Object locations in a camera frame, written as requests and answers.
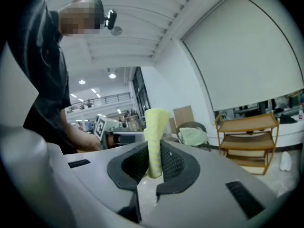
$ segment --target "floor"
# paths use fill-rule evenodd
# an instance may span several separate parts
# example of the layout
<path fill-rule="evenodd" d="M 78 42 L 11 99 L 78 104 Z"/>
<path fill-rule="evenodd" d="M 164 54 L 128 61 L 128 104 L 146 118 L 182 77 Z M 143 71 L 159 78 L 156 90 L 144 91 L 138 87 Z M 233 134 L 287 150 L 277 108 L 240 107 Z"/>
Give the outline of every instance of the floor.
<path fill-rule="evenodd" d="M 211 151 L 214 154 L 219 154 L 218 150 Z M 280 170 L 282 152 L 279 152 L 275 153 L 267 173 L 264 176 L 256 175 L 256 177 L 266 184 L 278 197 L 287 191 L 293 190 L 299 182 L 301 151 L 295 150 L 289 151 L 288 153 L 292 159 L 292 168 L 290 171 Z M 145 175 L 138 184 L 137 191 L 142 218 L 147 216 L 156 206 L 156 186 L 161 183 L 163 183 L 163 176 L 151 179 Z"/>

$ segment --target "man's arm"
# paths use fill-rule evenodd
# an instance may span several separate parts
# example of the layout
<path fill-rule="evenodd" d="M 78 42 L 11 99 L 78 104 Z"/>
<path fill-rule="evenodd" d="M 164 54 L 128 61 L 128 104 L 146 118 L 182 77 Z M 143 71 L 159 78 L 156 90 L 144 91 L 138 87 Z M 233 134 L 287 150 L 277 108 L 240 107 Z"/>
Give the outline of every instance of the man's arm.
<path fill-rule="evenodd" d="M 61 121 L 67 137 L 76 149 L 86 152 L 101 150 L 100 142 L 95 135 L 85 133 L 67 122 L 64 109 L 61 110 Z"/>

